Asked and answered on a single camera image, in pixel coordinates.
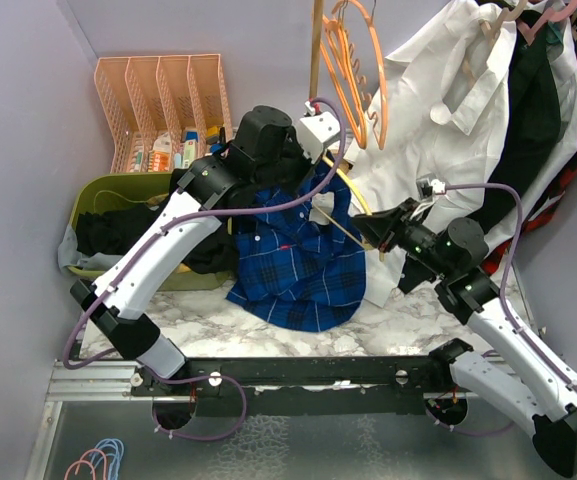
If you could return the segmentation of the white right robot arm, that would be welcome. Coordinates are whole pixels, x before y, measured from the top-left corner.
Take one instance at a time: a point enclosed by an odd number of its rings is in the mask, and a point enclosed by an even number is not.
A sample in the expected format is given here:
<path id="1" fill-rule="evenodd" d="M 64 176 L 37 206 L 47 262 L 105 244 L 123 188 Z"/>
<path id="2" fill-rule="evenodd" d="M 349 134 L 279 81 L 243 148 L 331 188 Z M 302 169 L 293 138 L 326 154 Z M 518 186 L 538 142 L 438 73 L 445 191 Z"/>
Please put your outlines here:
<path id="1" fill-rule="evenodd" d="M 577 475 L 577 372 L 555 354 L 503 298 L 480 268 L 486 243 L 480 225 L 458 218 L 439 234 L 414 218 L 419 202 L 352 217 L 364 240 L 381 253 L 394 248 L 424 265 L 437 279 L 444 309 L 484 339 L 512 369 L 492 366 L 454 340 L 435 350 L 429 383 L 449 391 L 455 385 L 475 393 L 511 419 L 530 438 L 555 473 Z"/>

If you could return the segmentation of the blue plaid shirt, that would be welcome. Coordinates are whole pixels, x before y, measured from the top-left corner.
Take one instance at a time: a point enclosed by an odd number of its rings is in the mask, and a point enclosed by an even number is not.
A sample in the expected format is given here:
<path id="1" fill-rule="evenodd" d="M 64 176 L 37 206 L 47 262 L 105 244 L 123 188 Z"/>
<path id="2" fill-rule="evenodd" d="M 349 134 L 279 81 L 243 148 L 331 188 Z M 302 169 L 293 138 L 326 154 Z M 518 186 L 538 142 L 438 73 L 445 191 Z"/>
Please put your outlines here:
<path id="1" fill-rule="evenodd" d="M 310 201 L 233 221 L 239 265 L 230 302 L 297 331 L 322 332 L 352 318 L 366 290 L 366 252 L 348 213 L 352 194 L 338 175 L 321 193 L 332 197 L 333 224 L 313 221 Z"/>

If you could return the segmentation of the yellow plastic hanger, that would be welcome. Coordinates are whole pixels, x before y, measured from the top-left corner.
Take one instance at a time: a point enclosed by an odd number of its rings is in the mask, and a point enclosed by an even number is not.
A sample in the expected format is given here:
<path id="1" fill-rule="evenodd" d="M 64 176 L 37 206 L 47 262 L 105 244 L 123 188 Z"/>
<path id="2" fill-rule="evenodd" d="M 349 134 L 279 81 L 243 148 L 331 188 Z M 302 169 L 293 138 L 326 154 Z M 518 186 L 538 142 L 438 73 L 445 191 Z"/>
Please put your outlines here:
<path id="1" fill-rule="evenodd" d="M 368 202 L 364 198 L 363 194 L 359 191 L 359 188 L 354 184 L 354 182 L 348 177 L 347 172 L 344 168 L 338 168 L 335 171 L 335 175 L 340 178 L 340 180 L 346 185 L 347 189 L 351 194 L 351 203 L 355 204 L 355 208 L 360 211 L 362 214 L 367 216 L 372 216 L 373 212 L 370 209 Z M 352 234 L 350 234 L 347 230 L 345 230 L 340 224 L 338 224 L 330 215 L 325 213 L 319 207 L 315 206 L 315 208 L 324 216 L 326 217 L 331 223 L 333 223 L 337 228 L 342 230 L 347 236 L 349 236 L 357 245 L 359 245 L 365 251 L 377 251 L 378 252 L 378 260 L 380 263 L 385 262 L 385 254 L 378 250 L 376 247 L 372 247 L 369 243 L 365 240 L 359 240 Z"/>

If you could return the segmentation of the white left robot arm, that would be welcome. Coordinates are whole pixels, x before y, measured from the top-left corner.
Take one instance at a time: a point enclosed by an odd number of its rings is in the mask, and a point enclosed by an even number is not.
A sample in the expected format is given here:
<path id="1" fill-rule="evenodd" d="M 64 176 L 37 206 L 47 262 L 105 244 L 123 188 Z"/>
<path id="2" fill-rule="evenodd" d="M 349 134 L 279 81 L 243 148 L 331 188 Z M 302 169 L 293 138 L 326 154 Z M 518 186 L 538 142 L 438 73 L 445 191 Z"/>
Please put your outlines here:
<path id="1" fill-rule="evenodd" d="M 295 192 L 311 176 L 325 139 L 335 141 L 344 130 L 319 107 L 307 101 L 298 121 L 271 106 L 248 111 L 231 141 L 183 173 L 161 213 L 126 254 L 97 279 L 72 285 L 70 294 L 82 311 L 79 322 L 92 322 L 123 359 L 149 369 L 163 392 L 186 388 L 187 357 L 148 317 L 148 303 L 228 219 L 259 210 L 253 204 L 258 192 L 275 186 Z M 317 127 L 324 139 L 316 137 Z"/>

